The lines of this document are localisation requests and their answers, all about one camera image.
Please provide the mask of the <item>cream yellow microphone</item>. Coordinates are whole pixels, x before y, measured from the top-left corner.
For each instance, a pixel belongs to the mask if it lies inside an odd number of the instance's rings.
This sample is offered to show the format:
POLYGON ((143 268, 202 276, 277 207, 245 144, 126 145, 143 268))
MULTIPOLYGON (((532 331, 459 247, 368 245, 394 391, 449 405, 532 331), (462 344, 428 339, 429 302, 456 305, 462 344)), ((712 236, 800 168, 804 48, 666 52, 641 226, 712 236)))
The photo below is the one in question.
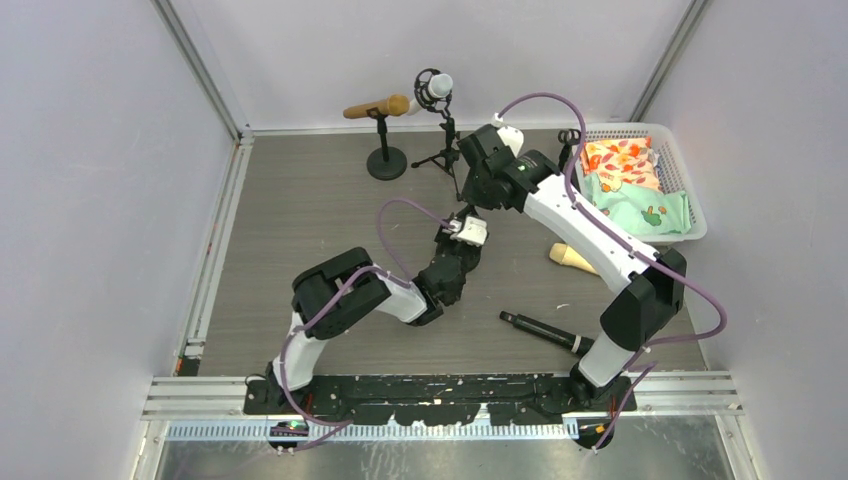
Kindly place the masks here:
POLYGON ((548 253, 548 257, 550 260, 552 260, 558 265, 576 268, 598 276, 598 272, 595 270, 595 268, 571 245, 565 243, 555 243, 551 246, 548 253))

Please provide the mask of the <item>black round-base stand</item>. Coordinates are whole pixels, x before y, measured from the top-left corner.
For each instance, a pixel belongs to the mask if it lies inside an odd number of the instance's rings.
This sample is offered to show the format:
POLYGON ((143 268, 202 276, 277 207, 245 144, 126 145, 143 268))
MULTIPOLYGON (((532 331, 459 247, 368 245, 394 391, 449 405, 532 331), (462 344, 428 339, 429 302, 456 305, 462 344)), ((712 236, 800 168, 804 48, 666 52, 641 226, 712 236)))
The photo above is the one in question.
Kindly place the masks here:
POLYGON ((561 150, 558 156, 558 167, 561 172, 566 170, 566 166, 581 140, 582 134, 578 129, 568 128, 558 131, 557 141, 561 144, 561 150))
POLYGON ((378 109, 372 108, 368 110, 368 117, 377 122, 380 147, 369 154, 366 161, 367 171, 377 180, 395 180, 406 172, 407 157, 402 150, 388 144, 387 116, 378 109))

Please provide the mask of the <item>gold microphone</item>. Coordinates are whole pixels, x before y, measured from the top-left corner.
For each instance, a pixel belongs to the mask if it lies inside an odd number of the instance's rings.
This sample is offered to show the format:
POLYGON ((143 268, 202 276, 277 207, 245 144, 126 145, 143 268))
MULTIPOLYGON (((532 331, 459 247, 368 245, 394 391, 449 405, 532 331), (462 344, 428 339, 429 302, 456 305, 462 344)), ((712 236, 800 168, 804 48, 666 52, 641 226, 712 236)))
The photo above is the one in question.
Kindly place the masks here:
POLYGON ((346 119, 376 118, 377 116, 402 116, 410 109, 410 100, 405 95, 392 94, 384 99, 359 104, 343 110, 346 119))

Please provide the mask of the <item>white microphone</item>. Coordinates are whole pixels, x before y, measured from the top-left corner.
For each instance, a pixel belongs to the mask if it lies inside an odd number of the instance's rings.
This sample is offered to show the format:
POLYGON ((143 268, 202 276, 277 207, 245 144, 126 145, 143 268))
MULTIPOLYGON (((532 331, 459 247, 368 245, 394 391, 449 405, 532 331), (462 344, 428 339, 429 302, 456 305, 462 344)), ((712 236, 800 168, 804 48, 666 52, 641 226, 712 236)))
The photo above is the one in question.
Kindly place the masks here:
POLYGON ((411 116, 424 110, 448 118, 453 86, 450 75, 434 68, 422 70, 415 78, 413 98, 409 101, 406 114, 411 116))

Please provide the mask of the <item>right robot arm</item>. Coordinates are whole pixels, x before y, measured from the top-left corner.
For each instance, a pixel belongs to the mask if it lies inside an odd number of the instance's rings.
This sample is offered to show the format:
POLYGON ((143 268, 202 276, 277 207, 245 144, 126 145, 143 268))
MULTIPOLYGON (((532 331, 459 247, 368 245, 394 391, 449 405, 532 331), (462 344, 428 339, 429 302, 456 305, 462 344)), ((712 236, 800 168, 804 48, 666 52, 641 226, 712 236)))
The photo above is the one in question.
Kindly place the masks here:
POLYGON ((660 253, 615 225, 574 191, 569 177, 537 150, 522 152, 514 127, 486 124, 464 136, 462 197, 479 209, 514 209, 575 248, 614 293, 600 316, 601 333, 570 372, 574 396, 587 400, 610 389, 627 363, 683 305, 687 263, 660 253))

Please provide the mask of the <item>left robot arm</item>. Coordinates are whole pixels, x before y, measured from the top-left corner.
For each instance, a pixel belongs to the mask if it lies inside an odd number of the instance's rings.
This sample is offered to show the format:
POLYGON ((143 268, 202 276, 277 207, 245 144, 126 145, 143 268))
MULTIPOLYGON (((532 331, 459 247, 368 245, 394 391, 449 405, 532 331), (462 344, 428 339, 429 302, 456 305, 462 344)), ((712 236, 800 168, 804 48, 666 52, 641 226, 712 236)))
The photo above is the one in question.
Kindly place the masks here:
POLYGON ((280 387, 303 389, 328 341, 374 311, 411 326, 432 322, 461 299, 487 239, 484 221, 452 220, 437 233, 430 263, 409 281, 379 267, 362 247, 301 273, 292 284, 286 346, 271 361, 269 374, 280 387))

